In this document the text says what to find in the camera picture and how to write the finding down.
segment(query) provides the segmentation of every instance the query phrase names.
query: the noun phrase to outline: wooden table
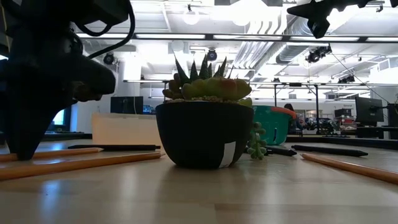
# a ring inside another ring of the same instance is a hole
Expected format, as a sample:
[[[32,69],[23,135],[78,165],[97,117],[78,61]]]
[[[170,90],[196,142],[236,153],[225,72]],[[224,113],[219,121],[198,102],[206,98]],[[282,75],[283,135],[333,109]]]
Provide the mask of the wooden table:
[[[84,143],[90,142],[43,143],[40,151]],[[398,171],[398,152],[360,150],[368,157],[330,157]],[[82,157],[115,154],[120,152]],[[0,182],[0,223],[7,224],[387,224],[397,220],[398,186],[303,161],[300,156],[253,161],[243,155],[234,167],[220,170],[181,169],[163,157]]]

